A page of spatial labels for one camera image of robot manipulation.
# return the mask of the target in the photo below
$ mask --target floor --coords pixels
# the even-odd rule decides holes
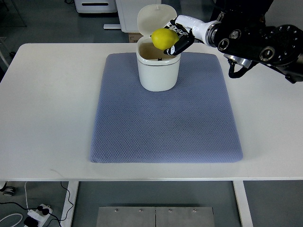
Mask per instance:
[[[0,37],[10,51],[17,52],[25,43],[127,43],[128,34],[120,30],[104,30],[104,24],[118,24],[117,14],[80,15],[74,4],[64,0],[15,0],[26,23],[24,26],[12,2],[0,1]],[[178,14],[208,21],[212,6],[208,0],[163,0]],[[8,62],[9,52],[0,44]],[[13,197],[0,194],[0,201],[15,201],[26,206],[24,182],[10,182],[17,191]],[[303,181],[245,182],[254,226],[303,226]],[[29,206],[47,203],[61,217],[66,191],[59,182],[28,182]],[[95,227],[99,206],[116,205],[211,206],[216,227],[241,226],[231,182],[82,182],[79,185],[73,227]],[[15,205],[0,205],[0,220],[11,213],[23,213]],[[12,226],[18,216],[0,222]],[[50,227],[58,226],[53,221]]]

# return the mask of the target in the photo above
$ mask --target white bin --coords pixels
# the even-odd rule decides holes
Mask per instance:
[[[166,91],[173,88],[178,79],[180,54],[168,56],[154,47],[150,35],[165,27],[177,17],[175,9],[155,4],[142,8],[138,14],[138,28],[143,35],[137,43],[137,61],[142,86],[149,91]]]

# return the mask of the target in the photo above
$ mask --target caster wheel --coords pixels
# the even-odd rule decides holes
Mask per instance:
[[[15,187],[6,186],[5,191],[3,192],[3,195],[6,195],[6,196],[13,196],[14,193],[15,193],[15,191],[16,191],[16,188],[15,188]]]
[[[10,52],[10,53],[9,53],[9,56],[10,56],[11,58],[14,58],[15,55],[16,55],[16,52]]]

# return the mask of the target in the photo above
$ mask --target yellow lemon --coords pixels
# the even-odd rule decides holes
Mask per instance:
[[[170,29],[160,28],[152,33],[151,40],[156,48],[164,51],[172,47],[179,40],[179,37]]]

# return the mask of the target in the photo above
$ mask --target power strip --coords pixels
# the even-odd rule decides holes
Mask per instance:
[[[44,204],[41,204],[40,206],[42,207],[42,209],[48,209],[49,212],[46,215],[44,215],[43,211],[41,209],[41,210],[36,210],[36,211],[29,210],[27,213],[30,217],[32,217],[33,219],[38,221],[38,227],[42,227],[45,224],[45,222],[47,221],[47,219],[49,218],[49,216],[50,216],[49,213],[53,212],[53,210],[49,206],[46,206]]]

